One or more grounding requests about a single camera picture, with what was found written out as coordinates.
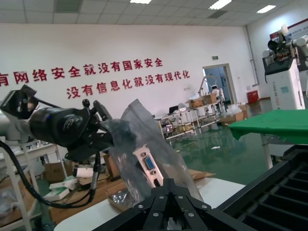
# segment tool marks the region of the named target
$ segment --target ceiling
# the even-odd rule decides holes
[[[244,26],[293,0],[232,0],[225,13],[208,9],[216,1],[0,0],[0,23]],[[256,13],[267,5],[277,7]],[[209,18],[213,13],[224,14]]]

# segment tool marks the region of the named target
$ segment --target green tablecloth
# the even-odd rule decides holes
[[[296,144],[308,144],[308,110],[275,110],[229,126],[237,140],[250,132],[277,135]]]

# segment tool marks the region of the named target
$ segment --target cable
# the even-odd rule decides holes
[[[265,82],[268,83],[267,79],[266,79],[266,73],[264,72],[264,78],[265,78]]]
[[[92,185],[91,185],[91,189],[89,190],[89,192],[83,196],[83,198],[79,199],[78,201],[69,203],[69,204],[58,204],[58,203],[54,203],[51,201],[48,201],[46,199],[44,199],[43,197],[40,196],[40,194],[38,194],[37,191],[35,191],[35,189],[33,188],[33,186],[28,182],[16,156],[14,155],[13,151],[11,150],[11,148],[3,143],[2,141],[0,141],[0,147],[2,147],[9,155],[9,157],[11,158],[12,162],[14,163],[14,165],[17,168],[17,172],[20,175],[20,178],[23,182],[23,184],[25,185],[26,189],[29,191],[29,193],[36,198],[40,203],[43,203],[47,206],[51,206],[51,207],[55,207],[55,208],[80,208],[83,206],[88,205],[89,203],[91,203],[93,201],[94,195],[95,195],[95,187],[96,187],[96,180],[97,180],[97,175],[98,173],[95,172],[95,170],[99,170],[99,167],[96,169],[93,169],[93,180],[92,180]],[[98,157],[96,154],[96,158],[95,158],[95,166],[98,166],[100,164],[100,156]],[[85,199],[87,196],[89,195],[88,201],[82,205],[74,205],[80,201],[82,201],[83,199]]]
[[[37,101],[40,102],[40,103],[43,103],[43,104],[49,106],[49,107],[58,107],[58,106],[56,106],[56,105],[54,105],[54,104],[52,104],[52,103],[48,103],[48,102],[46,102],[46,101],[40,100],[40,99],[38,99],[38,98],[35,97],[35,96],[33,96],[32,98],[35,99],[35,100],[37,100]]]

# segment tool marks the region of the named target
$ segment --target white machine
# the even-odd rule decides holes
[[[269,49],[263,52],[265,80],[270,87],[270,100],[273,109],[297,110],[305,109],[303,93],[300,85],[300,64],[297,49],[305,55],[308,66],[308,36],[286,41],[288,29],[282,26],[278,41],[270,40]]]
[[[214,85],[210,85],[207,81],[208,78],[213,78],[215,79],[215,84]],[[218,89],[218,86],[217,86],[217,78],[214,77],[214,76],[204,76],[203,79],[202,79],[202,83],[201,83],[201,86],[200,86],[200,89],[198,91],[199,95],[201,96],[202,94],[202,90],[204,89],[203,88],[203,84],[204,82],[207,83],[207,85],[210,87],[209,89],[209,94],[216,94],[216,99],[218,100],[218,103],[220,104],[220,107],[221,109],[223,110],[224,112],[224,103],[225,103],[225,94],[223,93],[223,88],[220,88]]]

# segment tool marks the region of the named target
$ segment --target green floor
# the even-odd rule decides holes
[[[250,105],[249,116],[271,111],[270,100]],[[216,173],[216,178],[248,184],[266,171],[259,134],[248,134],[236,140],[226,127],[212,126],[201,134],[173,140],[188,168]]]

